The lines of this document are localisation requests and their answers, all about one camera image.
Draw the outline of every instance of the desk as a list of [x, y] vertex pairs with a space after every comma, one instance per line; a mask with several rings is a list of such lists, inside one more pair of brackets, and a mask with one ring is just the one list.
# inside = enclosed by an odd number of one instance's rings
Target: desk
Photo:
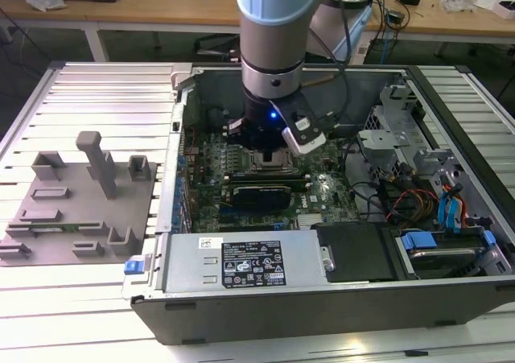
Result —
[[[47, 13], [24, 0], [0, 0], [0, 7], [21, 27], [81, 29], [95, 61], [109, 57], [98, 31], [178, 31], [238, 33], [240, 14], [236, 0], [118, 0], [84, 2], [66, 0], [63, 10]], [[0, 18], [0, 27], [12, 26]]]
[[[95, 61], [107, 61], [100, 30], [180, 31], [238, 33], [239, 12], [236, 0], [118, 0], [115, 3], [67, 1], [68, 8], [42, 13], [23, 0], [0, 0], [0, 7], [21, 27], [81, 29]], [[394, 8], [391, 0], [387, 5]], [[364, 32], [353, 63], [362, 63], [368, 42], [379, 26], [375, 18]], [[439, 0], [422, 0], [411, 6], [411, 20], [399, 39], [461, 43], [515, 43], [515, 21], [503, 20], [478, 8], [476, 12], [448, 14]], [[0, 19], [0, 27], [10, 22]]]
[[[406, 12], [393, 0], [386, 0], [386, 5], [390, 9]], [[399, 32], [399, 39], [443, 43], [515, 43], [515, 21], [504, 20], [489, 10], [478, 7], [474, 12], [446, 13], [440, 6], [440, 0], [421, 0], [418, 6], [408, 8], [411, 20]], [[362, 47], [368, 46], [374, 38], [379, 18], [379, 8], [374, 5], [373, 17], [361, 36]]]

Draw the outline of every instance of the blue tab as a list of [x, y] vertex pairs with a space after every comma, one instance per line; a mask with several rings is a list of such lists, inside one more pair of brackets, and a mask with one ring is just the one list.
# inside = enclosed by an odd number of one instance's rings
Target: blue tab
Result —
[[409, 232], [405, 235], [411, 240], [415, 249], [436, 248], [436, 241], [431, 232]]
[[123, 272], [125, 274], [143, 274], [145, 267], [144, 261], [129, 260], [126, 261]]
[[440, 204], [438, 206], [438, 223], [443, 225], [445, 223], [445, 206], [447, 205], [447, 193], [442, 194]]
[[493, 236], [493, 233], [490, 230], [485, 230], [483, 235], [488, 245], [493, 246], [496, 244], [496, 238]]
[[453, 198], [451, 200], [451, 205], [449, 206], [449, 212], [447, 213], [447, 223], [446, 223], [446, 226], [449, 229], [454, 229], [454, 231], [456, 233], [459, 232], [459, 230], [456, 228], [454, 218], [456, 215], [456, 211], [458, 210], [458, 206], [459, 206], [458, 201]]
[[408, 234], [405, 236], [402, 236], [401, 240], [402, 240], [402, 244], [404, 245], [404, 249], [412, 250], [415, 247], [413, 240], [411, 239], [411, 237]]

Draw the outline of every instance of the floor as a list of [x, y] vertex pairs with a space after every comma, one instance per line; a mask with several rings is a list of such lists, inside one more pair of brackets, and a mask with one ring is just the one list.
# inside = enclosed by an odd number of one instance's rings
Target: floor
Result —
[[[93, 60], [82, 31], [31, 29], [28, 34], [53, 60]], [[212, 57], [195, 55], [193, 41], [201, 36], [199, 34], [161, 33], [163, 46], [159, 51], [154, 49], [148, 32], [105, 31], [102, 35], [112, 61], [214, 61]], [[399, 41], [385, 63], [466, 65], [494, 96], [515, 74], [513, 58], [507, 54], [509, 46], [450, 43], [439, 58], [434, 54], [437, 47], [438, 43], [434, 42]], [[472, 47], [473, 56], [469, 53]], [[375, 48], [367, 56], [366, 64], [379, 64], [382, 46]], [[3, 46], [0, 52], [0, 138], [31, 95], [46, 66], [46, 59], [27, 38], [23, 40], [20, 31], [14, 32], [12, 43]], [[507, 88], [501, 103], [511, 114], [515, 113], [515, 82]]]

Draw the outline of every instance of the warning sticker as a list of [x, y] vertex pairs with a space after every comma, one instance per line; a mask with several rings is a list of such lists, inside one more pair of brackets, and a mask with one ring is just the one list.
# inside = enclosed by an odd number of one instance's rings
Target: warning sticker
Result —
[[226, 288], [286, 285], [281, 242], [222, 244], [222, 284]]

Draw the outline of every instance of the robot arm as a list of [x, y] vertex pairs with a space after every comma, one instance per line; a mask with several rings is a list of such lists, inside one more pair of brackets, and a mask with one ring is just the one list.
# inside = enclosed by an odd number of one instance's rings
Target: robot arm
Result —
[[[368, 21], [368, 0], [344, 0], [352, 9], [351, 40]], [[313, 29], [340, 56], [346, 56], [339, 0], [237, 0], [241, 11], [241, 65], [245, 116], [229, 126], [229, 135], [267, 154], [284, 142], [296, 155], [325, 143], [319, 121], [300, 93], [303, 59]]]

